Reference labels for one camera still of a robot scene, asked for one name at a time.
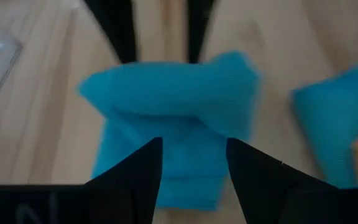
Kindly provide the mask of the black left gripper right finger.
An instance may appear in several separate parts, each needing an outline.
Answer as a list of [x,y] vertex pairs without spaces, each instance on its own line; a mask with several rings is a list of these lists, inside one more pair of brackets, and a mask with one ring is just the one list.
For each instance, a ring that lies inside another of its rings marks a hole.
[[247,224],[278,224],[293,190],[335,189],[236,138],[227,139],[226,159]]

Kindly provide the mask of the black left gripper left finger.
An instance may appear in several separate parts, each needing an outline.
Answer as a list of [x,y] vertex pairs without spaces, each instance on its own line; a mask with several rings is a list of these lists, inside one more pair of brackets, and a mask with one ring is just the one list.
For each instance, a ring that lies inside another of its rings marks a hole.
[[163,139],[153,138],[86,183],[89,224],[152,224],[162,178]]

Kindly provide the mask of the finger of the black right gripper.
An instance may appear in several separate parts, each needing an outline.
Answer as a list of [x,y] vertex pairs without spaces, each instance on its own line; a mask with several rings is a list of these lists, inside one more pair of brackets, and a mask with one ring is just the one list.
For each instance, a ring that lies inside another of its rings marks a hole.
[[187,9],[187,59],[198,63],[209,17],[215,0],[186,0]]
[[121,63],[137,61],[132,0],[84,0]]

